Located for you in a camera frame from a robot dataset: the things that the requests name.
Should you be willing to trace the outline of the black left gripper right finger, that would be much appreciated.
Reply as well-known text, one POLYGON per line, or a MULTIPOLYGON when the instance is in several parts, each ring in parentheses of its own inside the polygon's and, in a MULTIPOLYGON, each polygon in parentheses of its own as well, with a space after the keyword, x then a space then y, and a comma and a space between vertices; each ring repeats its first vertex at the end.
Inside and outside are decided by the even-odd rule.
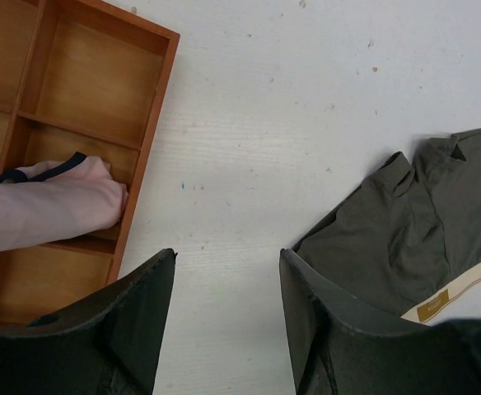
POLYGON ((298 394, 481 394, 481 319, 429 327, 395 317, 291 249, 279 274, 298 394))

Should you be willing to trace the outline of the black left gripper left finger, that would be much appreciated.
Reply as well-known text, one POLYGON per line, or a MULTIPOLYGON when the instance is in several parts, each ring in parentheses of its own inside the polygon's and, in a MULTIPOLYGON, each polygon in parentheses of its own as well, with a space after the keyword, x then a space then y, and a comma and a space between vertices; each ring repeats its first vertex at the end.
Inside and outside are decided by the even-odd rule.
POLYGON ((175 278, 163 249, 127 276, 0 329, 0 394, 150 394, 175 278))

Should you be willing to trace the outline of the olive underwear with cream waistband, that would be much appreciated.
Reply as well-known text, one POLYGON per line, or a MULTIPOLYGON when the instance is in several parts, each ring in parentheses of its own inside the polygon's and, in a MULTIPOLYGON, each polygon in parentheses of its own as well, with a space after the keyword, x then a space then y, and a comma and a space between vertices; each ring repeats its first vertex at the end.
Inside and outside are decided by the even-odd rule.
POLYGON ((297 252, 366 303, 432 321, 481 283, 481 128, 393 154, 297 252))

